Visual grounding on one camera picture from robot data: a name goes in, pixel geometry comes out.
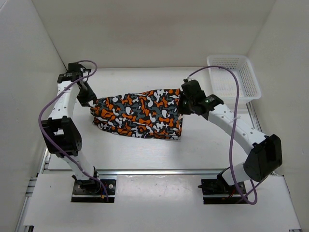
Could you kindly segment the orange black camouflage shorts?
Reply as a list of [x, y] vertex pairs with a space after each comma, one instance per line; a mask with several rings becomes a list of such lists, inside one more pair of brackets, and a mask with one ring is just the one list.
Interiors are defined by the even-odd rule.
[[178, 140], [183, 116], [180, 89], [156, 89], [97, 99], [90, 108], [102, 131], [135, 137]]

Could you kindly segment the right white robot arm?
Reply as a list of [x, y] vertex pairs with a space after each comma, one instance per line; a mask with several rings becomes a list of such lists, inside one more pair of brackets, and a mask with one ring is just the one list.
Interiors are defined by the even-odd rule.
[[230, 192], [235, 182], [253, 180], [260, 182], [282, 165], [281, 140], [276, 135], [267, 136], [237, 119], [224, 102], [215, 95], [206, 96], [196, 80], [182, 84], [179, 113], [202, 116], [221, 128], [236, 141], [247, 154], [243, 163], [228, 168], [217, 176], [217, 188]]

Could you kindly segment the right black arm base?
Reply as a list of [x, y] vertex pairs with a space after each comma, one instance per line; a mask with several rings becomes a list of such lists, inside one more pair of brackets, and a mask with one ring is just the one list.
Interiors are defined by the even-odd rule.
[[202, 191], [204, 205], [246, 204], [234, 185], [227, 188], [221, 186], [215, 174], [201, 175], [201, 181], [197, 187]]

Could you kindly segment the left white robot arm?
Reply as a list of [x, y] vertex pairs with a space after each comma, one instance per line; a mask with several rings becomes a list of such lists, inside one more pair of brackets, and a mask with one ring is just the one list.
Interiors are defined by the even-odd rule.
[[57, 95], [39, 114], [39, 127], [48, 151], [64, 160], [74, 171], [74, 179], [84, 182], [90, 193], [97, 193], [101, 181], [97, 171], [82, 153], [82, 137], [72, 116], [75, 103], [89, 107], [96, 98], [85, 82], [88, 75], [84, 71], [69, 71], [60, 74], [57, 79]]

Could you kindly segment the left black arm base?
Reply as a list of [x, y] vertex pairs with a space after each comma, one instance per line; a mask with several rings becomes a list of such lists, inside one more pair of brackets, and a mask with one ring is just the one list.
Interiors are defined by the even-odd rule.
[[75, 175], [72, 189], [72, 203], [114, 203], [116, 192], [116, 179], [78, 180]]

